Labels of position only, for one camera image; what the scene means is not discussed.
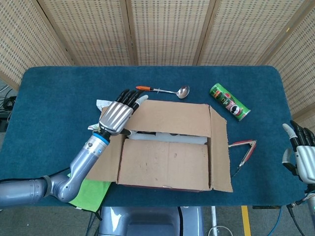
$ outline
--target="robot finger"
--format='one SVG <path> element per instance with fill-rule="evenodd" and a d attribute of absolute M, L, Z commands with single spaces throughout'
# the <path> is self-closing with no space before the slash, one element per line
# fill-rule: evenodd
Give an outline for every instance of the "robot finger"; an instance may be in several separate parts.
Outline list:
<path fill-rule="evenodd" d="M 300 145 L 302 146 L 305 146 L 306 145 L 306 141 L 305 141 L 305 137 L 304 137 L 304 134 L 303 134 L 303 128 L 301 126 L 299 126 L 297 123 L 295 123 L 294 121 L 290 121 L 291 125 L 293 126 L 294 128 L 294 131 L 299 139 L 299 143 Z"/>
<path fill-rule="evenodd" d="M 129 100 L 129 98 L 130 98 L 131 96 L 133 96 L 135 93 L 136 93 L 136 90 L 131 90 L 131 91 L 129 91 L 129 92 L 122 98 L 121 103 L 126 104 L 127 101 Z"/>
<path fill-rule="evenodd" d="M 309 134 L 306 132 L 305 128 L 302 128 L 302 131 L 303 131 L 303 136 L 304 136 L 306 145 L 307 145 L 307 146 L 312 146 L 312 144 L 311 144 L 311 138 L 310 138 Z"/>
<path fill-rule="evenodd" d="M 147 100 L 149 98 L 148 95 L 144 95 L 140 98 L 138 98 L 135 103 L 132 105 L 132 109 L 133 109 L 133 112 L 135 112 L 141 105 L 141 103 L 143 103 L 145 100 Z"/>
<path fill-rule="evenodd" d="M 299 139 L 298 139 L 298 137 L 296 135 L 296 133 L 287 124 L 282 124 L 282 127 L 287 132 L 287 134 L 289 135 L 290 142 L 292 144 L 293 150 L 294 150 L 294 152 L 296 152 L 296 148 L 301 145 L 300 142 L 299 142 Z"/>
<path fill-rule="evenodd" d="M 142 94 L 143 91 L 139 90 L 137 91 L 133 96 L 131 96 L 131 98 L 128 100 L 127 102 L 127 106 L 132 107 L 134 102 L 138 99 L 138 97 L 140 96 L 140 94 Z"/>
<path fill-rule="evenodd" d="M 306 131 L 306 133 L 308 134 L 309 138 L 310 138 L 310 142 L 311 142 L 311 146 L 315 147 L 315 135 L 312 131 L 310 131 L 308 128 L 304 128 L 304 130 Z"/>
<path fill-rule="evenodd" d="M 129 89 L 125 89 L 122 93 L 117 97 L 116 102 L 121 102 L 122 98 L 129 92 Z"/>

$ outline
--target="yellow floor line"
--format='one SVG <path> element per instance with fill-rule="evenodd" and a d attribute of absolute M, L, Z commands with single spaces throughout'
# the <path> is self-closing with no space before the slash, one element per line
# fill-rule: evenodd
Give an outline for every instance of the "yellow floor line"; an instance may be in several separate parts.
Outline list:
<path fill-rule="evenodd" d="M 244 235 L 251 236 L 251 227 L 250 220 L 248 218 L 248 209 L 247 206 L 241 206 L 242 208 L 242 218 L 243 218 L 243 226 L 244 226 Z"/>

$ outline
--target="cardboard box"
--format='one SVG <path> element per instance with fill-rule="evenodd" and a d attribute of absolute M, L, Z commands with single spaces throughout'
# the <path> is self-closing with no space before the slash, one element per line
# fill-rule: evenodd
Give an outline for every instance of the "cardboard box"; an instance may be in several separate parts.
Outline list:
<path fill-rule="evenodd" d="M 126 129 L 153 139 L 161 134 L 163 139 L 111 137 L 88 179 L 189 191 L 233 191 L 226 121 L 209 105 L 147 100 Z M 174 135 L 176 141 L 163 141 Z M 190 139 L 205 144 L 189 143 Z"/>

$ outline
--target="orange handle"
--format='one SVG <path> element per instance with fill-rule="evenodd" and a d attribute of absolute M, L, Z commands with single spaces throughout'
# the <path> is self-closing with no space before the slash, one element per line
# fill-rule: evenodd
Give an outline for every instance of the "orange handle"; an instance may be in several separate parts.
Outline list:
<path fill-rule="evenodd" d="M 151 91 L 151 90 L 153 90 L 153 89 L 151 89 L 151 87 L 147 87 L 147 86 L 137 86 L 136 89 L 144 90 L 144 91 Z"/>

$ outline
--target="blue table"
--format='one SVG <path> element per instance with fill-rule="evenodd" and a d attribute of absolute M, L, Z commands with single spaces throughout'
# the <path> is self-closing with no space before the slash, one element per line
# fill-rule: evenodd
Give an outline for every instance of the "blue table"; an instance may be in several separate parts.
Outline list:
<path fill-rule="evenodd" d="M 221 83 L 252 111 L 239 122 L 209 96 Z M 96 99 L 113 100 L 125 88 L 147 85 L 177 91 L 190 86 L 188 103 L 208 103 L 227 120 L 230 143 L 254 139 L 251 159 L 232 179 L 234 192 L 181 192 L 112 184 L 107 206 L 285 205 L 303 197 L 305 185 L 282 164 L 290 146 L 282 123 L 291 116 L 281 78 L 270 66 L 35 67 L 23 77 L 0 154 L 3 178 L 39 177 L 69 166 L 98 121 Z M 180 101 L 173 94 L 150 99 Z M 231 172 L 246 148 L 230 151 Z M 39 205 L 61 206 L 53 197 Z"/>

